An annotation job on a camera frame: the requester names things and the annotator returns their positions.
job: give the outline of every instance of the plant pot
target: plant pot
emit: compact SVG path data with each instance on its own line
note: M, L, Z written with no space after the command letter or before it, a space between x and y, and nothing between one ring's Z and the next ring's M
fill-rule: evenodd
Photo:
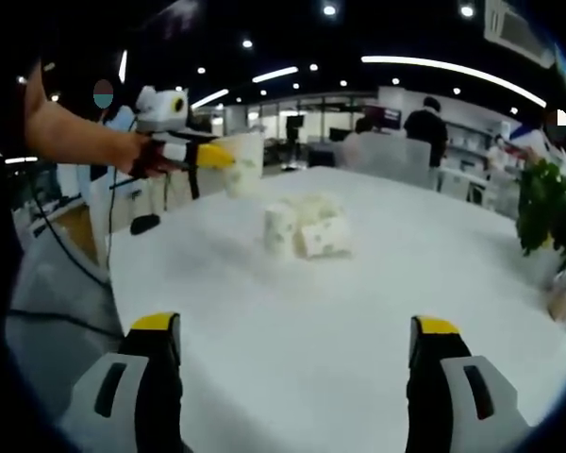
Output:
M541 290L549 290L561 265L559 250L551 245L538 248L526 257L530 283Z

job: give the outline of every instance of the human hand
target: human hand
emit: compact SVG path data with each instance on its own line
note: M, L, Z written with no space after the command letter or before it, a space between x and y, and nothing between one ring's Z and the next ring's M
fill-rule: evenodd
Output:
M135 132L122 134L116 141L112 165L134 177L158 177L178 170L163 157L163 142L157 142Z

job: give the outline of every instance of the wire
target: wire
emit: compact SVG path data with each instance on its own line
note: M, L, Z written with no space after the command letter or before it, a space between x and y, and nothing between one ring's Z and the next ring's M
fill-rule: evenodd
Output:
M69 314L10 309L8 311L8 316L20 316L37 321L65 321L66 323L70 323L75 326L86 328L87 330L100 333L101 335L105 335L110 338L115 338L117 340L122 340L124 338L124 334L115 333L100 327L92 326L82 321L81 319L77 319L73 316L70 316Z
M67 258L69 258L69 260L80 271L82 271L84 273L84 275L86 275L86 277L90 278L92 281L94 281L100 287L105 288L107 290L110 290L110 286L107 283L105 283L104 281L101 281L97 277L95 277L88 269L86 269L78 260L75 259L74 255L72 255L72 253L69 251L69 249L65 246L62 239L59 237L58 233L55 231L53 224L48 220L48 217L46 216L46 212L44 212L44 209L43 209L42 205L40 204L40 200L38 199L38 193L36 191L36 184L33 180L33 177L31 176L31 174L28 171L24 171L24 173L29 180L29 188L30 188L30 191L31 191L31 196L33 197L34 201L36 202L36 206L38 206L38 210L40 211L40 215L42 216L42 219L44 220L44 222L46 223L48 228L52 231L53 236L55 237L55 240L60 245L60 248L63 250L63 252L65 252L65 255L67 255Z
M138 117L135 117L132 123L130 123L130 127L128 128L128 132L132 130L132 127L138 122ZM113 206L115 205L115 185L117 184L117 168L113 167L113 185L111 187L111 202L109 204L109 220L108 220L108 235L109 235L109 244L107 249L107 268L110 268L111 262L111 243L112 243L112 233L113 233Z

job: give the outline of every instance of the face mask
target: face mask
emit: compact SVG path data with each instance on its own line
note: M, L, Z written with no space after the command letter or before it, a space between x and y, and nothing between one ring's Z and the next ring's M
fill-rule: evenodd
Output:
M545 132L552 142L562 142L566 138L566 126L547 125Z

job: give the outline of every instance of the led light strip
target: led light strip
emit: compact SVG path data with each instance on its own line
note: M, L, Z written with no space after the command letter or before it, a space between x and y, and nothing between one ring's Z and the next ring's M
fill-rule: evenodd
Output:
M547 106L547 103L537 95L525 90L524 88L519 87L518 85L514 85L513 83L508 82L503 78L497 77L495 75L483 73L482 71L478 71L476 69L468 68L466 66L461 66L454 63L436 61L435 59L416 59L412 57L389 57L389 56L369 56L369 57L362 57L360 60L363 63L412 64L415 66L427 66L430 68L439 68L439 69L445 69L447 71L454 71L456 73L462 73L467 76L481 78L482 80L487 80L491 83L499 85L500 87L507 88L508 90L511 90L519 94L520 96L525 97L529 101L534 102L540 107L544 108L545 106ZM566 126L566 113L563 112L562 110L558 111L558 125Z
M4 163L23 163L23 162L36 162L38 158L12 158L12 159L5 159Z
M120 62L120 72L119 72L119 76L120 76L120 80L122 81L122 83L125 82L125 66L128 63L128 51L125 50L122 54L122 61Z
M260 83L266 80L271 80L273 78L281 77L281 76L288 76L289 74L295 74L299 70L296 66L291 66L285 69L279 69L278 71L272 71L268 74L258 75L257 77L252 78L252 82Z
M200 99L199 101L195 102L194 104L191 104L191 109L198 109L201 106L204 106L205 104L210 103L211 101L215 101L218 98L226 96L227 94L228 94L227 89L220 90L219 92L215 92L213 94L210 94L209 96L206 96L203 99Z

